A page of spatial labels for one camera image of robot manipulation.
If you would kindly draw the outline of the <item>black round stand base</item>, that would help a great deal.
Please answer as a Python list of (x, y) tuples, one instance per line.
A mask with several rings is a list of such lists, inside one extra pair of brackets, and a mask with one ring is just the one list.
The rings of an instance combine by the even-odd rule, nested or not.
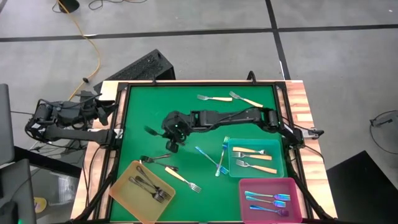
[(79, 7), (80, 3), (78, 0), (57, 0), (59, 10), (63, 13), (75, 12)]

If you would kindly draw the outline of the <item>orange plastic bin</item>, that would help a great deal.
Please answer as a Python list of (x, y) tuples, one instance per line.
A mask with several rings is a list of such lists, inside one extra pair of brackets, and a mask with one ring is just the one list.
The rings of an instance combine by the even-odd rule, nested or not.
[[(166, 191), (171, 196), (171, 199), (164, 199), (163, 203), (159, 203), (158, 201), (154, 200), (152, 196), (144, 189), (130, 182), (129, 177), (135, 178), (138, 175), (150, 183), (136, 170), (137, 166), (141, 166), (144, 172), (155, 183), (155, 185)], [(149, 187), (145, 184), (142, 185), (152, 193), (156, 193), (152, 187)], [(160, 218), (161, 214), (169, 205), (170, 201), (173, 199), (175, 195), (175, 189), (157, 177), (143, 164), (138, 161), (133, 161), (121, 174), (118, 180), (112, 185), (109, 190), (109, 195), (141, 223), (155, 224), (155, 222)]]

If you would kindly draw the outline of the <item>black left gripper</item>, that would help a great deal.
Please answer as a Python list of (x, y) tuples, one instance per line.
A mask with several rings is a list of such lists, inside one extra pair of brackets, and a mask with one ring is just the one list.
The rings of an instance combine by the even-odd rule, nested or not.
[(108, 115), (118, 110), (114, 100), (98, 100), (96, 98), (80, 101), (80, 113), (84, 118), (99, 119), (103, 126), (108, 125)]

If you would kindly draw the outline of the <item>dark grey monitor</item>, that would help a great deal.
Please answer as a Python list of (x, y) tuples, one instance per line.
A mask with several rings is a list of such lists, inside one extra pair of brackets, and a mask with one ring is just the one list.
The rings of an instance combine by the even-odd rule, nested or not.
[(0, 224), (37, 224), (31, 178), (27, 159), (0, 169)]

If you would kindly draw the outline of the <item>yellow floor sticker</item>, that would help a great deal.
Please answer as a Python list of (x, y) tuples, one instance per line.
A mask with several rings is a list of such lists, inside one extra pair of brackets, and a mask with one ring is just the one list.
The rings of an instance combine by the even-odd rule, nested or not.
[(43, 197), (34, 197), (35, 213), (42, 213), (47, 207), (47, 200)]

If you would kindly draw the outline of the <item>teal plastic bin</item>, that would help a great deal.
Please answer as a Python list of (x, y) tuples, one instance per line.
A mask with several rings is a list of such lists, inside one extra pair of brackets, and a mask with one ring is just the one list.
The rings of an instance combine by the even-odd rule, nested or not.
[[(267, 156), (271, 156), (271, 161), (265, 161), (261, 159), (253, 159), (249, 157), (235, 158), (231, 156), (233, 147), (245, 147), (254, 150), (265, 150)], [(275, 139), (230, 139), (228, 142), (228, 158), (229, 158), (229, 174), (231, 177), (236, 178), (279, 178), (285, 176), (285, 165), (282, 158), (281, 145), (278, 140)], [(263, 172), (261, 170), (254, 169), (252, 167), (240, 167), (236, 165), (236, 159), (247, 162), (250, 165), (257, 165), (276, 169), (276, 174)]]

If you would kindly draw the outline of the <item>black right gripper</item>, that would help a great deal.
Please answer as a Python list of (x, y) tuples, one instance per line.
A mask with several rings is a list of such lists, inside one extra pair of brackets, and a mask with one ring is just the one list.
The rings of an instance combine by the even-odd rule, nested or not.
[(171, 152), (178, 152), (179, 145), (185, 145), (185, 140), (189, 133), (188, 123), (177, 111), (171, 112), (162, 123), (161, 128), (165, 131), (161, 136), (168, 138), (166, 148)]

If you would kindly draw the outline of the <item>black aluminium table frame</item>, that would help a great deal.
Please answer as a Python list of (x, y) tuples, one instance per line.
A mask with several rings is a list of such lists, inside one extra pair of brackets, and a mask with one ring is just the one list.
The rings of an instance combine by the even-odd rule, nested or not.
[[(314, 126), (310, 105), (305, 92), (305, 86), (301, 80), (259, 80), (257, 86), (261, 84), (278, 84), (277, 91), (280, 94), (286, 93), (286, 96), (279, 96), (278, 102), (285, 108), (282, 114), (289, 115), (290, 122), (304, 128), (311, 128)], [(110, 121), (120, 125), (122, 117), (125, 112), (123, 109), (127, 108), (127, 86), (129, 84), (137, 85), (151, 85), (149, 80), (137, 81), (104, 81), (100, 93), (102, 100), (116, 100), (120, 103), (119, 110), (116, 114), (111, 115)], [(158, 85), (166, 84), (187, 84), (193, 86), (198, 84), (200, 86), (220, 86), (222, 84), (228, 86), (250, 86), (254, 87), (252, 80), (159, 80)], [(298, 155), (300, 162), (294, 164), (294, 169), (298, 172), (300, 178), (305, 181), (308, 191), (317, 201), (317, 203), (326, 211), (327, 214), (336, 218), (337, 212), (335, 203), (330, 190), (330, 184), (326, 174), (324, 162), (320, 157), (312, 155), (310, 149), (313, 148), (317, 152), (321, 151), (317, 139), (306, 139), (308, 148), (302, 149)], [(81, 172), (78, 190), (72, 209), (72, 218), (83, 213), (85, 209), (86, 200), (92, 199), (97, 193), (100, 185), (104, 182), (102, 175), (108, 176), (111, 172), (111, 166), (114, 164), (112, 158), (116, 153), (111, 151), (99, 150), (95, 142), (89, 142), (83, 161), (84, 168)]]

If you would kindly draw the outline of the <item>iridescent blue fork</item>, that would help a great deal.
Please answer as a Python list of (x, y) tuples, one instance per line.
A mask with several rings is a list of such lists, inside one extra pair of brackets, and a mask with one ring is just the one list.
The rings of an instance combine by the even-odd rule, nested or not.
[(258, 205), (250, 205), (249, 208), (251, 210), (261, 210), (261, 211), (273, 212), (273, 213), (278, 214), (281, 217), (288, 217), (289, 216), (289, 211), (284, 210), (284, 209), (273, 210), (273, 209), (269, 209), (269, 208), (260, 207)]
[(229, 141), (229, 137), (228, 137), (228, 136), (225, 136), (225, 137), (224, 137), (224, 140), (223, 140), (223, 143), (222, 143), (222, 151), (221, 151), (220, 161), (219, 161), (219, 163), (218, 163), (218, 167), (217, 167), (217, 170), (216, 170), (216, 172), (215, 172), (215, 176), (216, 176), (216, 177), (219, 177), (220, 174), (224, 171), (224, 168), (223, 168), (223, 166), (222, 166), (222, 163), (223, 163), (223, 159), (224, 159), (225, 152), (226, 152), (226, 150), (227, 150), (227, 148), (228, 148), (228, 141)]
[(248, 201), (256, 201), (256, 202), (264, 202), (264, 203), (270, 203), (273, 204), (275, 207), (279, 207), (279, 208), (285, 208), (286, 207), (286, 203), (280, 200), (263, 200), (263, 199), (258, 199), (255, 197), (251, 197), (251, 196), (245, 196), (245, 199)]
[(290, 199), (291, 199), (289, 194), (269, 195), (269, 194), (259, 194), (259, 193), (250, 192), (250, 191), (245, 191), (244, 194), (245, 194), (245, 196), (251, 196), (251, 197), (272, 197), (276, 200), (281, 200), (281, 201), (290, 201)]
[(229, 174), (229, 170), (227, 168), (225, 168), (224, 166), (219, 166), (219, 164), (217, 164), (208, 154), (202, 151), (198, 146), (196, 146), (195, 149), (203, 154), (208, 160), (210, 160), (217, 168), (219, 168), (222, 174)]

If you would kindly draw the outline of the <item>black desk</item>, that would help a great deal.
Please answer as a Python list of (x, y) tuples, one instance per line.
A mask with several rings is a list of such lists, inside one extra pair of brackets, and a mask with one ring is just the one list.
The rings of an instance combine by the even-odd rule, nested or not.
[(12, 162), (17, 162), (22, 159), (28, 159), (32, 166), (47, 169), (63, 175), (79, 178), (81, 174), (81, 168), (77, 166), (14, 146), (14, 158)]

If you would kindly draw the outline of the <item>black perforated computer case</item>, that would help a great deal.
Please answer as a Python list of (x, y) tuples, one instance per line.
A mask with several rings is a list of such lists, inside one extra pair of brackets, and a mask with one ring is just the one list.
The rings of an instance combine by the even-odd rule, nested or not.
[(158, 49), (155, 49), (96, 84), (93, 89), (95, 92), (100, 93), (105, 81), (127, 82), (142, 80), (150, 80), (151, 82), (176, 80), (174, 66)]

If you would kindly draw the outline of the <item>green table mat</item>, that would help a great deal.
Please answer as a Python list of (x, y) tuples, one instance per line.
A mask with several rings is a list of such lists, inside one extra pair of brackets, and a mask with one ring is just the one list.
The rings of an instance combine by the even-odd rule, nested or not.
[[(118, 173), (122, 174), (132, 161), (141, 156), (156, 156), (166, 152), (166, 140), (152, 136), (144, 130), (149, 126), (161, 129), (164, 118), (172, 111), (188, 114), (191, 111), (214, 110), (221, 113), (241, 111), (249, 103), (229, 95), (237, 95), (277, 109), (276, 90), (264, 86), (132, 86), (128, 91), (127, 112), (124, 117), (124, 136), (121, 146)], [(231, 102), (199, 100), (197, 95), (232, 97)], [(198, 146), (217, 164), (220, 161), (225, 136), (230, 139), (275, 139), (283, 144), (280, 134), (267, 133), (254, 124), (222, 126), (207, 133), (189, 135), (178, 152), (165, 162), (177, 166), (179, 174), (201, 188), (198, 194), (179, 179), (168, 174), (164, 167), (149, 164), (148, 168), (175, 189), (175, 197), (160, 216), (162, 222), (184, 221), (238, 221), (240, 220), (239, 181), (242, 178), (230, 174), (215, 176), (217, 167), (195, 149)], [(225, 152), (222, 166), (229, 170), (229, 158)]]

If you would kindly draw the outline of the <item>pink plastic bin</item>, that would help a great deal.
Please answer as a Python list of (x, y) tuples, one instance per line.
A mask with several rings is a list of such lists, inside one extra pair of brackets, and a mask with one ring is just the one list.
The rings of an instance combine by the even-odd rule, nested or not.
[[(255, 192), (259, 194), (289, 194), (290, 201), (286, 203), (285, 208), (275, 207), (273, 204), (248, 201), (245, 199), (245, 191)], [(255, 197), (263, 200), (276, 200), (272, 197)], [(302, 213), (297, 195), (296, 184), (291, 178), (274, 178), (274, 179), (242, 179), (239, 181), (239, 202), (241, 219), (246, 224), (279, 224), (279, 223), (301, 223)], [(289, 211), (288, 217), (281, 217), (276, 213), (251, 210), (250, 205), (258, 205), (260, 207), (273, 210), (284, 209)]]

